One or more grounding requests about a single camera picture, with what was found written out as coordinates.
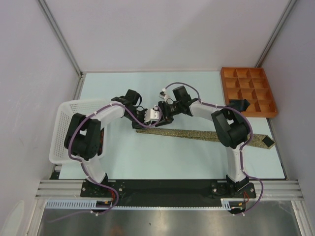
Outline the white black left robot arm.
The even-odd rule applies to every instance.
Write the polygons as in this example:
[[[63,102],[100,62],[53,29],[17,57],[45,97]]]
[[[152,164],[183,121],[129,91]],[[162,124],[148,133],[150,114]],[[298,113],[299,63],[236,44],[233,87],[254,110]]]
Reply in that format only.
[[[106,172],[100,166],[99,159],[105,154],[105,129],[109,123],[118,118],[127,118],[131,121],[132,128],[149,128],[154,121],[160,121],[160,108],[138,109],[141,103],[139,93],[128,90],[126,95],[114,97],[108,104],[94,111],[90,115],[75,113],[65,137],[64,147],[71,160],[80,163],[91,181],[91,190],[97,196],[108,193],[109,185],[104,180]]]

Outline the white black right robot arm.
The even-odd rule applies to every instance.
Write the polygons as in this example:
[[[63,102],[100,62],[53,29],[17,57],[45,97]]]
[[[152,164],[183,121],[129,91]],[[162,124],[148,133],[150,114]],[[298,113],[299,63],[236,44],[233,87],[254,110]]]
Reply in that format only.
[[[218,106],[202,101],[199,97],[192,99],[184,86],[173,89],[172,100],[164,88],[158,103],[162,116],[157,126],[171,124],[175,115],[185,114],[204,118],[213,122],[219,142],[226,147],[228,160],[227,192],[232,197],[239,197],[249,184],[249,177],[244,174],[243,149],[252,136],[252,127],[242,112],[250,106],[246,99],[232,100],[226,106]]]

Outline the olive gold patterned tie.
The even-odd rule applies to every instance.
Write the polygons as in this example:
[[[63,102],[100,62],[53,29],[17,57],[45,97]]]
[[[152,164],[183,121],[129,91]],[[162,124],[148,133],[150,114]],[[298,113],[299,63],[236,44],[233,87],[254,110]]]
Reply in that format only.
[[[187,138],[194,140],[202,140],[209,142],[219,142],[219,138],[215,131],[198,131],[198,130],[181,130],[181,129],[165,129],[165,128],[147,128],[137,129],[137,133],[152,134],[160,136]],[[249,146],[256,148],[271,149],[275,145],[275,141],[268,135],[253,134],[253,138]]]

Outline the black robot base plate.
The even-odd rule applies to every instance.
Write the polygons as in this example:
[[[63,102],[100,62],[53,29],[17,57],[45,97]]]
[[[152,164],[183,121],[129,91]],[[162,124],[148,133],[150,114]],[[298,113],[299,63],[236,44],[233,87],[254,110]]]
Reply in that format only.
[[[111,197],[116,190],[120,198],[133,193],[199,194],[214,198],[245,197],[253,199],[256,197],[253,183],[236,189],[232,183],[220,179],[117,179],[104,180],[101,184],[111,187],[111,189],[84,180],[80,196],[87,198]]]

